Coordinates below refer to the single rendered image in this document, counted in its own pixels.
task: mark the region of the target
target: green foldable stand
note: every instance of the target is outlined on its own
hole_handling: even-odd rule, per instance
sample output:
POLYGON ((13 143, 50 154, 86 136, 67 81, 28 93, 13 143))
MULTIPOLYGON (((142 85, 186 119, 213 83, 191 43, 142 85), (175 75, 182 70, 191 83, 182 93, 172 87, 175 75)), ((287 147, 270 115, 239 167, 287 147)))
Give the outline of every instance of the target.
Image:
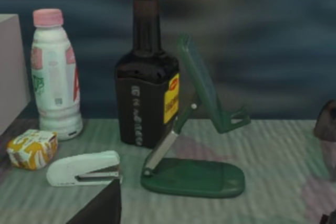
POLYGON ((173 145, 185 122, 202 104, 218 133, 223 134, 250 123, 245 107, 229 113, 223 110, 210 75, 188 35, 179 40, 180 60, 186 67, 195 87, 193 101, 178 116, 173 130, 157 144, 146 158, 141 185, 156 193, 207 197, 231 198, 245 189, 244 173, 238 167, 222 162, 164 158, 173 145), (233 123, 233 118, 240 121, 233 123))

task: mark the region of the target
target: wooden table surface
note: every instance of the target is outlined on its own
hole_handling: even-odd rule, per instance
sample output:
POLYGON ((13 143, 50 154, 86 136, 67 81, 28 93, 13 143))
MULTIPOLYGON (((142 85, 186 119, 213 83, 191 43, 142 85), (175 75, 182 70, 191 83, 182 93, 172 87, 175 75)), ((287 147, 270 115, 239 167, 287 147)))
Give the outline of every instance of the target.
MULTIPOLYGON (((240 167, 246 191, 234 199, 159 195, 140 185, 149 150, 119 141, 118 121, 86 120, 73 140, 60 142, 55 159, 106 150, 121 157, 122 224, 317 224, 336 208, 335 185, 326 180, 314 121, 252 121, 219 135, 209 120, 190 120, 168 156, 225 161, 240 167)), ((37 121, 18 120, 0 138, 5 142, 37 121)), ((0 152, 0 223, 64 224, 103 186, 51 187, 47 167, 10 168, 0 152)))

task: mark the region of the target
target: dark sauce bottle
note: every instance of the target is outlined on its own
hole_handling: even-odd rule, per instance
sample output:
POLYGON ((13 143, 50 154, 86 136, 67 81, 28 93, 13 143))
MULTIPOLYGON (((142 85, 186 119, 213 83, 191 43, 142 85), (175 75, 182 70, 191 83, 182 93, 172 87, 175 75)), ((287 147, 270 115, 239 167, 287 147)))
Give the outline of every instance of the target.
POLYGON ((133 0, 133 49, 115 67, 120 138, 154 148, 179 107, 179 63, 161 48, 159 0, 133 0))

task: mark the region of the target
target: white box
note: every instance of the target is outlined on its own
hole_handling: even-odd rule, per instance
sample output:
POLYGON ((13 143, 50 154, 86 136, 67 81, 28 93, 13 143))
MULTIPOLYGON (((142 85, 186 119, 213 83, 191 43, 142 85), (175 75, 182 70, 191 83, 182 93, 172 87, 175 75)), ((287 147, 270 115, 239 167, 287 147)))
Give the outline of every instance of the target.
POLYGON ((17 14, 0 14, 0 135, 30 102, 17 14))

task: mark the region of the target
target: dark background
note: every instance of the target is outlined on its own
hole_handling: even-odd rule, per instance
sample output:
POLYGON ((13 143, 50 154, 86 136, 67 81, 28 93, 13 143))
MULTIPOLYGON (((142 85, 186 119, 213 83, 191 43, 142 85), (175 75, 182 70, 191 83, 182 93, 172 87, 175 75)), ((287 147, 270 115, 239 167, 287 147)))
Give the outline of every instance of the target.
MULTIPOLYGON (((131 48, 132 0, 0 0, 1 13, 19 14, 29 68, 39 8, 64 13, 83 116, 115 118, 113 68, 131 48)), ((178 35, 191 34, 225 108, 245 103, 253 118, 315 119, 336 98, 336 0, 161 0, 161 9, 164 49, 175 54, 178 35)), ((183 106, 193 92, 184 69, 182 85, 183 106)), ((34 103, 22 116, 37 116, 34 103)))

